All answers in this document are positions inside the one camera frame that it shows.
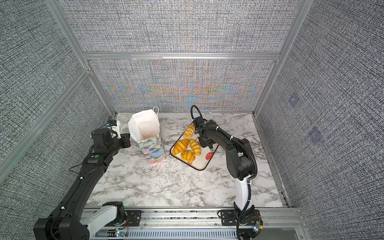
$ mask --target black cable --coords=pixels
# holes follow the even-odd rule
[[[88,154],[91,154],[91,152],[93,151],[93,149],[95,148],[95,145],[92,145],[89,150],[88,150]]]
[[[193,108],[196,108],[196,110],[197,110],[197,111],[199,112],[199,114],[200,114],[200,117],[203,118],[203,115],[201,115],[200,109],[199,109],[196,105],[192,105],[192,107],[191,107],[191,117],[192,117],[192,119],[195,119],[195,118],[193,117]]]
[[[102,125],[101,127],[96,128],[95,130],[93,130],[93,131],[91,132],[91,134],[92,134],[94,131],[96,131],[97,129],[100,129],[100,128],[104,127],[104,126],[107,125],[107,124],[108,124],[108,123]]]
[[[239,236],[239,226],[240,226],[240,222],[241,222],[241,218],[243,217],[245,211],[247,210],[247,207],[251,201],[251,184],[248,182],[247,183],[247,186],[248,186],[248,198],[247,198],[247,202],[243,208],[243,210],[240,212],[240,215],[239,215],[239,219],[237,220],[237,224],[236,224],[236,235],[237,235],[237,239],[240,240],[240,236]]]
[[[77,164],[76,166],[73,166],[73,167],[68,168],[68,170],[69,170],[70,172],[76,173],[77,175],[79,175],[79,176],[81,177],[80,173],[71,170],[72,168],[77,167],[77,166],[80,166],[80,165],[81,165],[81,163],[80,163],[80,164]]]
[[[53,222],[52,222],[52,226],[51,226],[51,236],[53,237],[54,240],[58,240],[58,239],[55,237],[55,235],[53,234],[53,225],[54,225],[56,219],[57,219],[57,217],[54,218],[54,220],[53,220]]]

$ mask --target cable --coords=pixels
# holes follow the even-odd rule
[[[127,219],[127,221],[125,222],[125,224],[127,225],[127,232],[125,233],[123,240],[125,239],[125,237],[126,237],[127,234],[128,234],[128,225],[129,225],[129,221],[130,221],[130,220],[131,220],[131,219]]]
[[[89,150],[88,150],[88,154],[91,154],[91,152],[93,151],[93,149],[95,148],[95,145],[92,145]]]
[[[93,134],[94,131],[96,131],[97,129],[100,129],[100,128],[102,128],[102,127],[104,127],[104,126],[107,125],[107,124],[108,124],[108,123],[102,125],[101,127],[96,128],[95,130],[93,130],[93,131],[91,132],[91,134]]]
[[[245,213],[245,211],[247,210],[247,207],[251,201],[251,184],[249,182],[247,182],[247,187],[248,187],[248,198],[247,198],[247,202],[243,208],[243,210],[241,211],[240,215],[239,215],[239,219],[237,220],[237,224],[236,224],[236,235],[237,235],[237,239],[240,240],[240,236],[239,236],[239,226],[240,226],[240,222],[241,222],[241,219]]]
[[[123,129],[125,126],[128,126],[128,124],[125,124],[125,125],[121,128],[121,130],[120,130],[120,135],[121,135],[122,129]]]
[[[81,177],[80,173],[71,170],[72,168],[77,167],[77,166],[80,166],[80,165],[81,165],[81,163],[80,163],[80,164],[77,164],[76,166],[73,166],[73,167],[68,168],[68,170],[69,170],[70,172],[76,173],[77,175],[79,175],[79,176]]]
[[[196,105],[192,105],[192,106],[191,106],[191,117],[192,117],[192,119],[195,119],[195,118],[193,117],[193,108],[196,108],[196,110],[197,110],[197,111],[199,112],[199,114],[200,114],[200,117],[203,118],[203,115],[201,115],[200,109],[199,109]]]

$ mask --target white paper bag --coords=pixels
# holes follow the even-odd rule
[[[129,133],[136,142],[155,137],[160,133],[160,123],[157,114],[158,107],[144,110],[132,115],[128,122]]]
[[[149,164],[164,161],[166,158],[164,143],[161,141],[160,123],[153,109],[132,115],[128,122],[129,133],[147,157]]]

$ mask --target aluminum rail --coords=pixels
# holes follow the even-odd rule
[[[279,60],[279,53],[125,53],[125,52],[83,52],[86,60],[91,59],[133,59],[133,60]]]

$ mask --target red mushroom print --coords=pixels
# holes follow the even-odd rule
[[[213,153],[209,152],[209,153],[205,156],[205,159],[206,159],[206,160],[209,160],[209,159],[212,158],[212,156],[213,156]]]

